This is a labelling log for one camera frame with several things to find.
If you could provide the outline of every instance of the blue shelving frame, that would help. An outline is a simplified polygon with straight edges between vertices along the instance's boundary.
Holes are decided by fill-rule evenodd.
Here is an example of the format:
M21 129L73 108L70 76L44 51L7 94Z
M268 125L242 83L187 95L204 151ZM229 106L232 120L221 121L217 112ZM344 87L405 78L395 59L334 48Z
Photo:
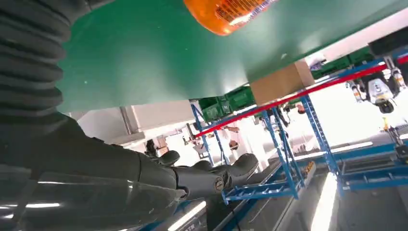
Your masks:
M208 126L203 128L200 124L198 115L200 115L201 117L203 116L201 115L200 111L195 107L195 105L192 104L191 108L193 110L193 114L195 116L196 123L198 124L197 127L200 132L203 131L203 129L211 128L215 124L219 124L222 122L222 121L218 121L213 124L209 124ZM279 197L279 196L286 196L286 195L292 195L294 198L298 199L298 192L302 187L305 186L305 183L304 183L302 173L299 169L299 166L297 165L296 161L294 161L294 156L291 151L288 140L286 139L286 135L283 130L283 126L279 120L277 110L278 110L277 108L273 108L272 112L275 117L275 124L278 125L279 127L280 137L282 137L282 139L280 139L281 144L278 142L278 140L275 137L275 132L273 131L272 124L270 122L269 116L267 115L266 111L263 111L263 118L270 132L272 140L275 144L275 147L277 148L278 156L279 156L283 171L285 173L286 180L283 182L275 182L274 180L269 180L269 181L267 180L265 184L235 187L233 190L229 192L223 192L222 196L226 204L228 204L229 201L234 201L234 200L245 200L245 199L255 199L255 198L265 198L265 197ZM219 140L219 137L216 131L215 131L215 136L220 145L220 148L222 149L221 142ZM202 139L208 151L206 136L205 135L202 136Z
M212 126L211 123L207 123L207 126L203 128L203 127L201 126L201 121L200 121L200 119L199 119L199 117L198 117L198 115L199 115L199 116L203 119L203 121L204 121L204 116L203 116L203 114L201 114L200 110L198 110L198 108L197 108L194 104L191 104L191 109L192 109L192 113L193 113L194 118L195 118L195 123L197 124L197 128L198 128L199 132L202 132L203 129ZM219 139L219 136L218 136L218 132L217 132L217 131L214 131L214 135L215 135L215 137L216 137L216 139L217 139L217 143L218 143L218 146L219 146L219 149L220 149L220 153L221 153L221 163L222 163L222 161L224 160L225 164L229 165L229 164L230 164L230 161L229 161L229 159L225 156L224 149L222 148L221 140ZM214 163L214 159L213 159L213 157L212 157L212 155L211 155L211 153L210 153L210 148L209 148L208 142L207 142L207 136L206 136L206 135L203 135L203 136L201 136L201 139L203 140L204 147L205 147L205 149L207 150L208 160L210 161L211 165L214 166L215 163Z
M302 98L302 104L305 108L307 117L312 125L313 131L318 139L321 150L324 152L324 159L332 172L337 177L338 189L340 194L343 190L367 190L382 187L392 187L408 184L408 165L395 161L395 165L391 167L380 167L377 169L362 170L355 173L344 173L339 170L339 167L334 158L330 146L324 135L323 129L317 117L314 106L309 96ZM372 156L376 153L368 152L365 156Z

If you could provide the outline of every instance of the red bar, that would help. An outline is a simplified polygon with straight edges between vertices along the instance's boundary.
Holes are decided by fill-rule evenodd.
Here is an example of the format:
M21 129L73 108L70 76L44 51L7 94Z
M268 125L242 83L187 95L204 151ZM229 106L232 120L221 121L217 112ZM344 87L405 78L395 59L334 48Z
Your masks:
M403 64L403 63L406 63L406 62L408 62L408 55L405 55L404 57L401 57L401 58L398 59L399 64Z
M406 62L408 62L408 55L398 59L398 63L400 63L400 64L403 64L403 63L406 63ZM373 73L376 73L376 72L379 72L379 71L383 71L386 68L387 68L386 65L379 65L379 66L375 66L375 67L366 69L364 71L360 71L360 72L345 76L343 78L335 79L335 80L333 80L331 82L327 82L327 83L323 83L323 84L314 86L314 87L312 87L310 89L306 89L306 90L304 90L302 92L299 92L299 93L297 93L297 94L295 94L295 95L293 95L291 97L288 97L288 98L285 98L285 99L282 99L282 100L279 100L279 101L276 101L276 102L261 106L256 110L253 110L251 112L242 114L241 116L238 116L236 118L233 118L231 120L228 120L228 121L225 121L225 122L223 122L221 124L218 124L218 125L216 125L216 126L214 126L212 128L209 128L209 129L207 129L207 130L205 130L203 132L198 133L197 135L195 135L195 137L199 137L199 136L205 135L207 133L213 132L215 130L219 130L225 125L228 125L228 124L233 123L235 121L238 121L240 119L246 118L248 116L255 115L255 114L257 114L259 112L262 112L262 111L264 111L266 109L276 107L276 106L278 106L280 104L289 102L289 101L297 99L299 97L308 95L308 94L313 93L315 91L318 91L318 90L321 90L321 89L324 89L324 88L328 88L328 87L331 87L331 86L339 84L339 83L344 83L344 82L347 82L347 81L350 81L350 80L353 80L353 79L356 79L356 78L361 78L363 76L367 76L367 75L370 75L370 74L373 74Z

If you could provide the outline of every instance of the green table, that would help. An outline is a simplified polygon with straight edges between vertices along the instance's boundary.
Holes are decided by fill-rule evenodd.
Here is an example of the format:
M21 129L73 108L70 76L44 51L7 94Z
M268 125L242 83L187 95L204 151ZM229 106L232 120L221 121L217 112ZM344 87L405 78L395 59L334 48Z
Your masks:
M117 0L66 44L63 112L217 96L408 7L408 0L280 0L228 37L182 0Z

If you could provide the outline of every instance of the cardboard box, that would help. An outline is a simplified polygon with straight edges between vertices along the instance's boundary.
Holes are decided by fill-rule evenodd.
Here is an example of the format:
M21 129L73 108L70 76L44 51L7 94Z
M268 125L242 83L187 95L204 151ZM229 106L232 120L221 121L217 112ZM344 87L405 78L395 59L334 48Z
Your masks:
M309 66L297 61L250 84L257 105L264 105L315 83Z

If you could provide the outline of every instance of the robotic arm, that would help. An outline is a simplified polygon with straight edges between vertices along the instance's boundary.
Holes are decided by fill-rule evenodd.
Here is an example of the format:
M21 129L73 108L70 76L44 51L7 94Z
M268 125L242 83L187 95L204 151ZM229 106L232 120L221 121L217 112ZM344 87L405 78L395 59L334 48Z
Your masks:
M56 107L62 44L81 16L112 0L0 1L0 230L119 230L242 184L243 155L211 171L165 167L87 137Z

